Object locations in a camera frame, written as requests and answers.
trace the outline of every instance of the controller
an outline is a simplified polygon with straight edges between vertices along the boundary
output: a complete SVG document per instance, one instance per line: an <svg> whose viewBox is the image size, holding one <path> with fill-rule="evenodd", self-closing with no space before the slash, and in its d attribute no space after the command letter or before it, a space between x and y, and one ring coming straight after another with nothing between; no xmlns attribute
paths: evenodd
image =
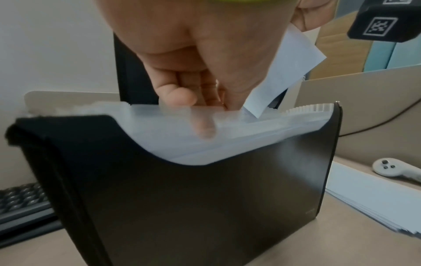
<svg viewBox="0 0 421 266"><path fill-rule="evenodd" d="M397 159L379 159L374 162L373 170L384 177L404 177L421 183L421 169Z"/></svg>

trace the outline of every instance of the beige desk surface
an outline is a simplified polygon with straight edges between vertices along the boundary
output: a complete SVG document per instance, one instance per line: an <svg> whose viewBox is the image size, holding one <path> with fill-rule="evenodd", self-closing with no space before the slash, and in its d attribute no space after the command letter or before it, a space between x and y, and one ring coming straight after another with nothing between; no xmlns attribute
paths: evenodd
<svg viewBox="0 0 421 266"><path fill-rule="evenodd" d="M0 265L86 266L65 230L0 249ZM394 233L326 195L316 220L248 266L301 265L420 266L421 240Z"/></svg>

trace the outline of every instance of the beige partition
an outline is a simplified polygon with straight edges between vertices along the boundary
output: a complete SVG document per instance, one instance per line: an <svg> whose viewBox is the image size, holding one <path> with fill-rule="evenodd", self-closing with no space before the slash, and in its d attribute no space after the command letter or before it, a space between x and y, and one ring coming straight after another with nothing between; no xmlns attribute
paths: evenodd
<svg viewBox="0 0 421 266"><path fill-rule="evenodd" d="M421 65L303 82L296 106L340 101L341 134L388 120L421 98ZM376 129L339 139L336 154L371 165L393 157L421 167L421 103Z"/></svg>

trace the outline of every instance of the keyboard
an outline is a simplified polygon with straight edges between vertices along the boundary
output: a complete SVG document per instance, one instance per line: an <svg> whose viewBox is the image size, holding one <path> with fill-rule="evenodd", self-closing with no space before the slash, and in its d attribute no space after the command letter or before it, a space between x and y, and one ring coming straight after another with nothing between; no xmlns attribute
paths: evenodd
<svg viewBox="0 0 421 266"><path fill-rule="evenodd" d="M0 248L61 228L39 183L0 190Z"/></svg>

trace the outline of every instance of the black folder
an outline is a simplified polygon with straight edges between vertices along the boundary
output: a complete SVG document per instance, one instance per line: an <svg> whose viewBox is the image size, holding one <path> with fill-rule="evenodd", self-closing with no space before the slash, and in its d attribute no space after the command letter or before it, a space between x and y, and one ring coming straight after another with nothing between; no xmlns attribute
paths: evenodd
<svg viewBox="0 0 421 266"><path fill-rule="evenodd" d="M89 266L243 266L317 216L342 109L319 131L204 166L171 163L110 116L20 118L6 137Z"/></svg>

